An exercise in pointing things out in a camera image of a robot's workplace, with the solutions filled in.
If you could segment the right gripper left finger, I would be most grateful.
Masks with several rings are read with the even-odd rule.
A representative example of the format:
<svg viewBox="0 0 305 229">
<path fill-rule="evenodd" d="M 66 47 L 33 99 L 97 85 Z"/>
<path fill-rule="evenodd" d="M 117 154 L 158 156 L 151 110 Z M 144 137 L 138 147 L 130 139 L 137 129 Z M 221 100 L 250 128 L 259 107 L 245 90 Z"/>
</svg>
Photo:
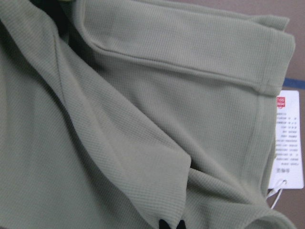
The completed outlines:
<svg viewBox="0 0 305 229">
<path fill-rule="evenodd" d="M 170 226 L 165 220 L 161 219 L 159 220 L 159 229 L 170 229 Z"/>
</svg>

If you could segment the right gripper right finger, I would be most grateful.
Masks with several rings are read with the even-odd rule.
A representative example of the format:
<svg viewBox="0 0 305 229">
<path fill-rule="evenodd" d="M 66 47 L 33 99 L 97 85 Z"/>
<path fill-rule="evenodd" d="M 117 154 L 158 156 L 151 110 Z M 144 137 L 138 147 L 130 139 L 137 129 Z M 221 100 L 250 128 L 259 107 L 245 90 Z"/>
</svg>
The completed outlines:
<svg viewBox="0 0 305 229">
<path fill-rule="evenodd" d="M 184 220 L 180 220 L 180 222 L 177 225 L 176 229 L 186 229 L 185 221 Z"/>
</svg>

